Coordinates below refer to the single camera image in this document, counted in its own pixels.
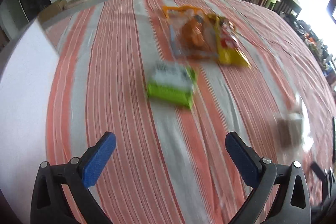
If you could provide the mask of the orange clear snack bag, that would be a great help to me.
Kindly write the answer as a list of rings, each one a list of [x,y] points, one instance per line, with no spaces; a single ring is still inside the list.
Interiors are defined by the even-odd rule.
[[[163,6],[170,46],[179,59],[218,59],[215,31],[207,14],[194,6]]]

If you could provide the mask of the green snack pack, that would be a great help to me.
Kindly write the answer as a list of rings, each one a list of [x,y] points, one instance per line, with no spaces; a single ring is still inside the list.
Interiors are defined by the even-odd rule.
[[[198,73],[188,65],[157,62],[146,84],[149,98],[163,100],[191,109]]]

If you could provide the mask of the yellow red snack pack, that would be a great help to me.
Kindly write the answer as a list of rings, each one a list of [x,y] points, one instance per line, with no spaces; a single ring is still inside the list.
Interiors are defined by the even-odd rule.
[[[250,63],[241,50],[235,25],[225,16],[209,13],[207,17],[215,32],[219,62],[222,65],[249,68]]]

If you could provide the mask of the striped orange tablecloth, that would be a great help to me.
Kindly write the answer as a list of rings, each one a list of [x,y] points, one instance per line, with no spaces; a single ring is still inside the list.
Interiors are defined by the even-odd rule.
[[[234,131],[278,164],[331,166],[335,102],[309,47],[273,11],[238,0],[108,0],[46,29],[59,53],[47,158],[113,134],[81,171],[113,223],[227,223],[247,185]]]

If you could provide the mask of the white cardboard box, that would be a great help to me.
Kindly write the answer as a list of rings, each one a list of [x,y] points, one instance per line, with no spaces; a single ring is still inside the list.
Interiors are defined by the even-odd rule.
[[[1,191],[30,223],[37,171],[46,156],[46,121],[59,54],[38,20],[1,52]]]

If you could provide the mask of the cardboard box on floor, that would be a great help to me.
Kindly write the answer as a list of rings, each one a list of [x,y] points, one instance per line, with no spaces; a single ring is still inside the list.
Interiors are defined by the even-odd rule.
[[[55,17],[64,10],[66,0],[57,0],[38,14],[38,20],[41,24]]]

